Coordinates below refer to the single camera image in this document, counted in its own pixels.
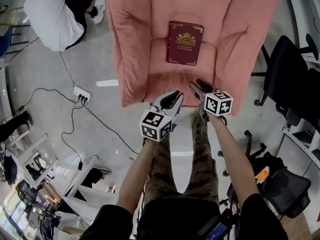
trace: person's arm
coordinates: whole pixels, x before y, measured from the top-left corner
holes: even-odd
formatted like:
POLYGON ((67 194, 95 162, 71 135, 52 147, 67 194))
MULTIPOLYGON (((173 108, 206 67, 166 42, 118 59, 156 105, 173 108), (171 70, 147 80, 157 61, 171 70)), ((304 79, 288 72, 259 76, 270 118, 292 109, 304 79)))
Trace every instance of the person's arm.
POLYGON ((242 152, 221 118, 209 113, 208 116, 218 137, 226 168, 228 169, 239 204, 242 207, 249 196, 259 193, 254 170, 247 156, 242 152))
POLYGON ((157 146, 158 142, 154 140, 148 139, 145 142, 121 185, 116 205, 128 210, 132 215, 138 207, 157 146))

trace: book cover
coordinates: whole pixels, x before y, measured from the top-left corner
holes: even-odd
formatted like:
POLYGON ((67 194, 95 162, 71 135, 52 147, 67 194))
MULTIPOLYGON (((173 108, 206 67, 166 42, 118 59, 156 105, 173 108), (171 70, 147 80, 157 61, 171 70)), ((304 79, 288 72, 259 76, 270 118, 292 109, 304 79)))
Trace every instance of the book cover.
POLYGON ((180 21, 170 21, 167 62, 195 66, 198 61, 204 27, 180 21))

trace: black office chair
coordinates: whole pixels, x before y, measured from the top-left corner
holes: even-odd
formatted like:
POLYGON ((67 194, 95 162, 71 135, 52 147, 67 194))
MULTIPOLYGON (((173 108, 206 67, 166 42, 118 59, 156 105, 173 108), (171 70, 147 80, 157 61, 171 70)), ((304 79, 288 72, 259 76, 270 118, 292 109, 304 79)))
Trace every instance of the black office chair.
POLYGON ((308 47, 297 48, 285 35, 281 36, 269 57, 266 48, 261 50, 267 63, 266 72, 253 72, 253 77, 265 77, 264 94, 256 99, 256 106, 263 106, 267 97, 276 103, 289 124, 297 126, 301 118, 311 122, 319 129, 320 108, 315 100, 320 95, 318 83, 320 73, 308 66, 301 54, 313 53, 319 60, 317 46, 309 34, 306 35, 308 47))
MULTIPOLYGON (((260 194, 273 205, 279 215, 295 218, 310 203, 308 189, 311 181, 290 172, 281 158, 272 156, 269 152, 266 152, 263 157, 258 157, 267 148, 263 143, 259 151, 250 155, 252 134, 248 130, 244 134, 248 137, 246 155, 252 165, 254 175, 258 175, 266 166, 269 167, 269 176, 263 183, 257 184, 260 194)), ((238 202, 232 183, 227 196, 234 202, 238 202)))

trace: gray floor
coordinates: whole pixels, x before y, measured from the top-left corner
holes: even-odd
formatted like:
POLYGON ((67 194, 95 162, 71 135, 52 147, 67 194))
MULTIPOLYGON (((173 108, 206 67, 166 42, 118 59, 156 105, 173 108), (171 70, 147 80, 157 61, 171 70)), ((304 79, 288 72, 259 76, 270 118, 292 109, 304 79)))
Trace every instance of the gray floor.
MULTIPOLYGON (((23 5, 24 0, 14 0, 15 5, 23 5)), ((136 104, 122 108, 117 87, 97 87, 96 81, 116 79, 112 49, 112 38, 105 17, 99 25, 93 25, 88 19, 88 31, 85 39, 77 46, 61 53, 67 70, 77 86, 92 93, 88 103, 91 109, 103 122, 117 131, 136 152, 141 149, 142 138, 139 131, 139 120, 147 104, 136 104)), ((280 0, 265 41, 269 53, 273 50, 281 35, 295 41, 295 22, 293 21, 287 0, 280 0)), ((24 38, 34 40, 35 33, 30 28, 24 38)), ((266 63, 260 54, 254 71, 263 72, 266 63)), ((255 140, 264 142, 268 150, 275 154, 282 138, 284 118, 276 112, 275 104, 267 99, 263 107, 256 107, 254 99, 262 94, 263 78, 251 78, 246 89, 241 111, 236 117, 228 117, 228 128, 236 140, 244 140, 243 132, 250 130, 255 140)), ((10 92, 14 109, 25 104, 34 89, 57 89, 70 99, 76 100, 71 80, 67 75, 59 53, 43 46, 38 39, 19 53, 9 65, 10 92)), ((59 157, 62 168, 77 168, 78 157, 61 140, 61 132, 72 130, 71 109, 73 103, 68 102, 54 92, 37 91, 27 108, 31 112, 35 124, 29 137, 33 140, 47 133, 50 142, 59 157)), ((171 134, 171 151, 173 174, 177 188, 183 192, 190 173, 192 157, 192 136, 190 116, 192 109, 183 109, 178 118, 178 127, 171 134)), ((230 179, 222 177, 225 169, 223 158, 217 157, 219 143, 212 127, 209 127, 209 138, 212 157, 216 159, 219 174, 219 195, 226 196, 230 179)), ((84 160, 98 155, 100 164, 110 168, 115 174, 120 172, 128 158, 135 158, 132 153, 113 132, 106 129, 85 109, 74 111, 74 133, 65 137, 66 141, 84 160)), ((68 170, 62 170, 59 178, 61 185, 69 184, 68 170)))

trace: chair armrest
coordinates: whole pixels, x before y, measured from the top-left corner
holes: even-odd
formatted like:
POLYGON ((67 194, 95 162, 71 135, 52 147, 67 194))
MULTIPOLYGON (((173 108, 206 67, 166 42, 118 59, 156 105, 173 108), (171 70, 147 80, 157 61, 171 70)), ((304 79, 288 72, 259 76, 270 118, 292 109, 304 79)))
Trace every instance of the chair armrest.
POLYGON ((256 58, 267 36, 278 0, 232 0, 217 46, 214 85, 233 97, 239 112, 256 58))
POLYGON ((142 102, 149 72, 152 15, 150 0, 107 0, 114 65, 121 104, 142 102))

